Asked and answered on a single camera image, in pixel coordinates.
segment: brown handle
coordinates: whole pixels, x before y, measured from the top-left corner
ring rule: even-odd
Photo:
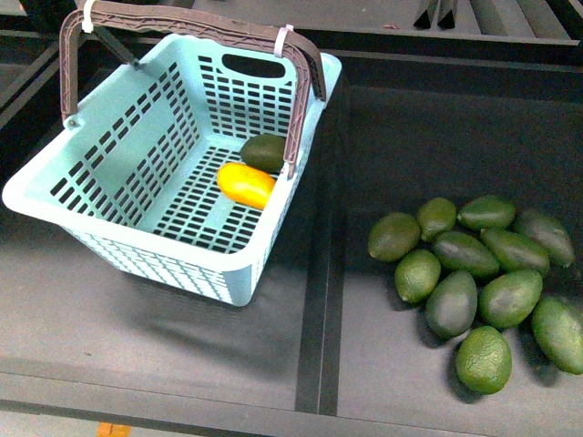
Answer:
[[[83,21],[83,5],[63,22],[60,33],[61,113],[63,120],[77,113],[77,48]],[[96,26],[135,32],[150,30],[192,35],[212,39],[223,46],[232,46],[273,53],[279,28],[242,23],[218,15],[170,6],[136,6],[97,1],[91,9],[91,21]],[[326,98],[322,59],[316,46],[294,32],[288,32],[281,54],[294,65],[297,74],[295,101],[291,109],[290,128],[284,159],[290,163],[290,177],[302,136],[310,84],[314,94]]]

